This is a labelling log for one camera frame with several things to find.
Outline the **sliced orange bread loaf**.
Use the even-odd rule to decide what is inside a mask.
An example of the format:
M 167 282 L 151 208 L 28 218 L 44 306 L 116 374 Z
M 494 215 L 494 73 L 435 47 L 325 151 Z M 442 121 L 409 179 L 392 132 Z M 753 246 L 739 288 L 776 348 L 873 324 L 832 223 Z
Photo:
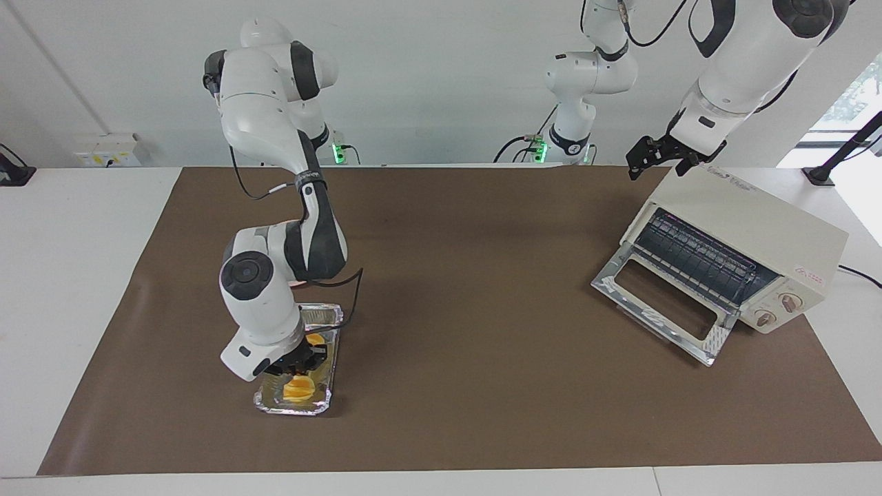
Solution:
M 320 333 L 306 335 L 302 342 L 312 344 L 324 343 L 327 345 L 327 340 Z M 317 370 L 311 371 L 308 375 L 292 375 L 292 378 L 283 387 L 283 399 L 290 402 L 309 401 L 317 391 L 316 373 Z

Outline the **aluminium foil tray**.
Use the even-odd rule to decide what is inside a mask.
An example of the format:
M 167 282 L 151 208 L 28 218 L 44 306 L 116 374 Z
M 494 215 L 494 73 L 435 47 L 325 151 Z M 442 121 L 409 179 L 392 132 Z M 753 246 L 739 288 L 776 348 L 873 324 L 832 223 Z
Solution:
M 344 320 L 344 311 L 337 304 L 300 304 L 307 335 L 320 333 L 327 340 L 327 361 L 317 370 L 317 391 L 306 402 L 290 402 L 283 399 L 283 387 L 292 374 L 280 376 L 262 374 L 261 386 L 253 395 L 254 406 L 262 412 L 275 415 L 319 415 L 326 411 L 333 396 L 333 383 L 337 357 L 340 348 L 340 329 L 337 324 Z

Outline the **cream toaster oven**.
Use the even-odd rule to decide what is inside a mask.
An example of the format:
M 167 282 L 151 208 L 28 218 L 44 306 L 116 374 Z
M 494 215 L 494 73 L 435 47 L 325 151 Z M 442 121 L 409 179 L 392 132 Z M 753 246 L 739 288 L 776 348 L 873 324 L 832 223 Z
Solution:
M 719 167 L 697 167 L 678 178 L 671 172 L 628 226 L 621 244 L 635 245 L 655 210 L 661 208 L 780 274 L 738 309 L 741 321 L 768 335 L 822 302 L 830 291 L 848 235 L 844 230 Z M 803 299 L 803 310 L 787 313 L 779 295 Z M 754 313 L 771 311 L 771 329 L 757 329 Z

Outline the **glass oven door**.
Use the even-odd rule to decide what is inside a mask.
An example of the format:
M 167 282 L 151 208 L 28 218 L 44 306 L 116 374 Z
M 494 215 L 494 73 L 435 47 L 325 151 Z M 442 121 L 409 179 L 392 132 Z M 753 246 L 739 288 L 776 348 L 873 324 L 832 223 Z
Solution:
M 646 268 L 650 273 L 665 283 L 674 287 L 678 292 L 690 296 L 703 307 L 715 314 L 715 321 L 708 329 L 708 335 L 699 339 L 689 333 L 680 324 L 674 323 L 671 318 L 653 308 L 651 304 L 643 301 L 629 289 L 620 285 L 617 277 L 628 262 L 635 262 L 640 267 Z M 642 324 L 645 329 L 664 341 L 674 343 L 680 349 L 691 355 L 696 361 L 711 367 L 719 357 L 724 343 L 736 326 L 740 316 L 738 307 L 729 307 L 726 304 L 718 305 L 708 300 L 703 294 L 695 289 L 684 285 L 674 277 L 675 272 L 669 266 L 665 266 L 660 260 L 656 260 L 648 254 L 644 254 L 639 246 L 623 242 L 615 251 L 612 258 L 599 271 L 592 280 L 593 288 L 598 289 L 602 295 L 611 299 L 624 313 L 630 315 L 633 320 Z

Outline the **brown table mat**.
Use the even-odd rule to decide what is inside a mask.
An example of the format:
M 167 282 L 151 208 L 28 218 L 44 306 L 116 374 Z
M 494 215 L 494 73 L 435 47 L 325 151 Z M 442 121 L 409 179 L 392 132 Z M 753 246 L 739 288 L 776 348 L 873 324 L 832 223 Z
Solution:
M 365 268 L 330 407 L 272 415 L 220 354 L 243 228 L 300 215 L 226 167 L 180 173 L 39 474 L 513 470 L 879 461 L 799 317 L 737 327 L 712 367 L 591 280 L 666 175 L 619 167 L 328 169 Z

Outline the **white wall socket strip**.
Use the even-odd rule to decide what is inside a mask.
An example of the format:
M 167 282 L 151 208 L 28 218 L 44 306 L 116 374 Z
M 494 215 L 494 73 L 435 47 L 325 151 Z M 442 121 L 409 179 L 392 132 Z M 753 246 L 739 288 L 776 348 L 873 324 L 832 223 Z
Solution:
M 142 167 L 145 153 L 133 133 L 79 135 L 74 142 L 74 156 L 83 167 Z

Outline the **black table clamp mount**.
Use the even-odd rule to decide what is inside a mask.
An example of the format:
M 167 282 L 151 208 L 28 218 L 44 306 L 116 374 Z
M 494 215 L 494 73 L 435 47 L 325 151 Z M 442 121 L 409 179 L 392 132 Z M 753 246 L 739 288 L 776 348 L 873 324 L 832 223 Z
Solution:
M 36 173 L 15 151 L 0 143 L 0 186 L 21 187 Z

